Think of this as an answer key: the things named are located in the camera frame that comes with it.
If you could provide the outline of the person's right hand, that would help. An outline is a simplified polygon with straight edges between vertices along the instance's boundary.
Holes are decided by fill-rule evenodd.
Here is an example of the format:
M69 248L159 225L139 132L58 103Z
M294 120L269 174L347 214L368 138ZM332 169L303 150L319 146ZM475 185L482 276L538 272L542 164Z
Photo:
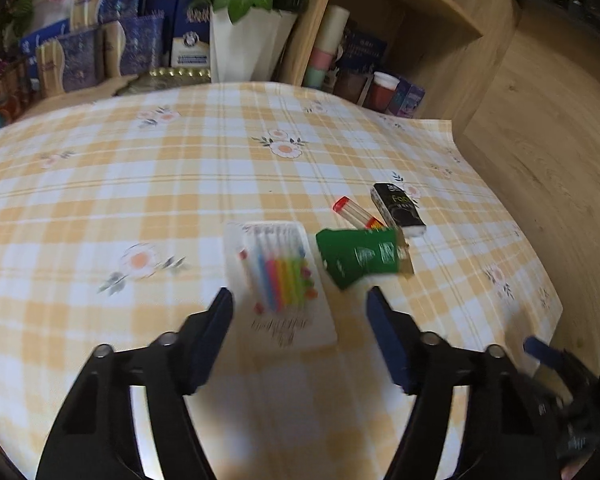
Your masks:
M568 464L562 468L560 476L562 480L590 480L595 478L587 462Z

